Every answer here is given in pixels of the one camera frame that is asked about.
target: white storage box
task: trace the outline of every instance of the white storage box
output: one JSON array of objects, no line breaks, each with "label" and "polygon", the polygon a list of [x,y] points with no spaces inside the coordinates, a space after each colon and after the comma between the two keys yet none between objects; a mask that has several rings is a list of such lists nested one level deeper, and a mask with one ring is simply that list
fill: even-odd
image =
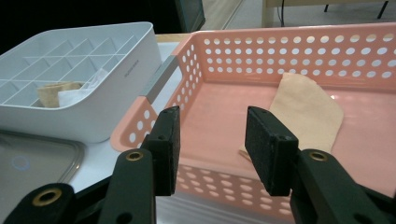
[{"label": "white storage box", "polygon": [[[150,22],[35,35],[0,56],[0,129],[104,141],[161,64]],[[81,100],[56,108],[40,103],[37,88],[63,81],[87,86],[98,71],[107,73]]]}]

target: pink plastic basket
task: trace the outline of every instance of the pink plastic basket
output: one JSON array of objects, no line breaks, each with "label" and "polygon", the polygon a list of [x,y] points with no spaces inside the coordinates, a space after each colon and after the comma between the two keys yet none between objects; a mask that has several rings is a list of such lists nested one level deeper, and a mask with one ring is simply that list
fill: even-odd
[{"label": "pink plastic basket", "polygon": [[[344,109],[332,154],[359,184],[393,196],[396,23],[196,32],[173,55],[182,80],[166,107],[181,108],[177,190],[293,221],[289,198],[268,196],[238,154],[248,106],[268,109],[281,75],[292,72],[314,79]],[[139,97],[112,146],[138,147],[155,119],[148,97]]]}]

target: beige cloth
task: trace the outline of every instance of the beige cloth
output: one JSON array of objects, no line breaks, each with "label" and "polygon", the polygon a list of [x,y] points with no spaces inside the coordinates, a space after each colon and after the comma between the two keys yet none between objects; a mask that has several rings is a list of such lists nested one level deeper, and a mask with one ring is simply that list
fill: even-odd
[{"label": "beige cloth", "polygon": [[81,83],[72,81],[51,83],[37,88],[37,94],[44,107],[59,107],[58,91],[78,90],[81,86]]},{"label": "beige cloth", "polygon": [[[299,139],[299,149],[331,153],[344,111],[314,80],[285,73],[269,110]],[[248,159],[244,146],[239,151]]]}]

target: wooden floor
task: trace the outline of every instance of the wooden floor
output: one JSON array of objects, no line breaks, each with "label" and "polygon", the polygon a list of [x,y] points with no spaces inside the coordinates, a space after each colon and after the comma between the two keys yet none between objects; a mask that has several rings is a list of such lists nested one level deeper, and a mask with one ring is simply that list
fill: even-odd
[{"label": "wooden floor", "polygon": [[223,30],[243,0],[203,0],[206,22],[201,30]]}]

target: gray basket handle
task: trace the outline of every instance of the gray basket handle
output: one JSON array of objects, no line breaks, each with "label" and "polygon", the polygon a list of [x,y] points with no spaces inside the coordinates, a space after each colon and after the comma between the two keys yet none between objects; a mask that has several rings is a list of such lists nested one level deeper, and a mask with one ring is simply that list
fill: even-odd
[{"label": "gray basket handle", "polygon": [[160,94],[163,86],[178,68],[178,60],[175,55],[170,55],[165,62],[158,68],[157,72],[151,77],[142,90],[140,95],[146,96],[150,104],[152,104]]}]

